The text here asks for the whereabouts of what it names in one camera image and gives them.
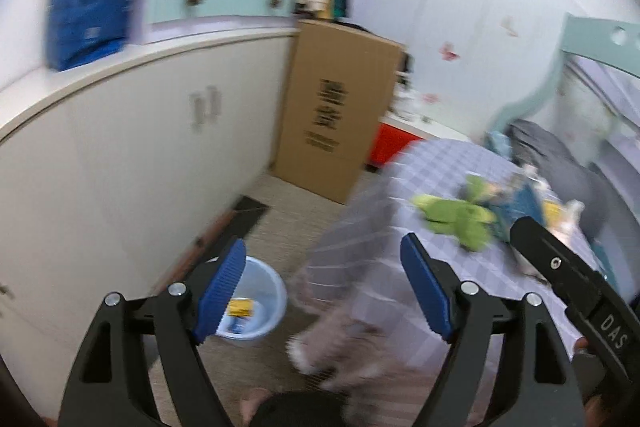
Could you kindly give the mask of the right hand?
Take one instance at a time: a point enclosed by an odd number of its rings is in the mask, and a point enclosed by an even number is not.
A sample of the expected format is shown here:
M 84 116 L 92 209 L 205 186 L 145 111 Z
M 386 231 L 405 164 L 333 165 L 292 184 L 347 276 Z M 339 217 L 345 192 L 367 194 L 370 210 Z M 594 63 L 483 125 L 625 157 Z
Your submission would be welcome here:
M 610 392 L 615 381 L 585 337 L 574 344 L 572 365 L 582 394 L 587 424 L 600 425 L 608 417 L 608 406 L 604 404 L 603 396 Z

